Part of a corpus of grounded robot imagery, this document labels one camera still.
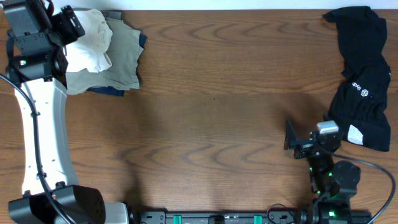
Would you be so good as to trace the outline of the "white printed t-shirt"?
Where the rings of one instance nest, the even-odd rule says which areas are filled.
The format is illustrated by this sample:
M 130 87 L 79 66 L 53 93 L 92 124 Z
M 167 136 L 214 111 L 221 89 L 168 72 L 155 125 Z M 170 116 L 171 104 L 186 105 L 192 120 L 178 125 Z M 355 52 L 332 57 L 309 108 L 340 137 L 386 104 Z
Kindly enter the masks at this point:
M 91 73 L 99 73 L 109 69 L 112 62 L 106 52 L 113 32 L 104 15 L 97 9 L 76 11 L 75 14 L 85 30 L 85 35 L 66 46 L 67 72 L 87 69 Z

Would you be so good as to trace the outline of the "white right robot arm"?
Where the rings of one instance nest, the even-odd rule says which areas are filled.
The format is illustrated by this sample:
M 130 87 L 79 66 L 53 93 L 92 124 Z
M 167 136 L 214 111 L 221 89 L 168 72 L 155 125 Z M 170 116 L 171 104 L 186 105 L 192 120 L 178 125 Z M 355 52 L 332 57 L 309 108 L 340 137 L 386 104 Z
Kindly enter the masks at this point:
M 308 208 L 295 214 L 295 223 L 367 223 L 371 213 L 352 210 L 350 199 L 358 190 L 361 170 L 347 160 L 334 162 L 332 155 L 341 146 L 339 133 L 312 133 L 308 140 L 296 135 L 285 138 L 285 149 L 309 164 L 311 190 L 317 194 Z

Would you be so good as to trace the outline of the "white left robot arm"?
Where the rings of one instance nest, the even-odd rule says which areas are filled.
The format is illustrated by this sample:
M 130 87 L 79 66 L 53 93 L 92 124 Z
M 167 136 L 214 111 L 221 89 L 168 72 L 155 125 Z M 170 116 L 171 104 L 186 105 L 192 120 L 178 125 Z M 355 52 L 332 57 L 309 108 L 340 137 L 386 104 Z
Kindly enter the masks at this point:
M 295 212 L 273 205 L 265 213 L 133 212 L 104 201 L 99 190 L 79 184 L 65 122 L 67 59 L 64 47 L 85 31 L 70 6 L 3 1 L 8 66 L 2 79 L 16 92 L 25 141 L 22 197 L 8 204 L 16 223 L 294 223 Z

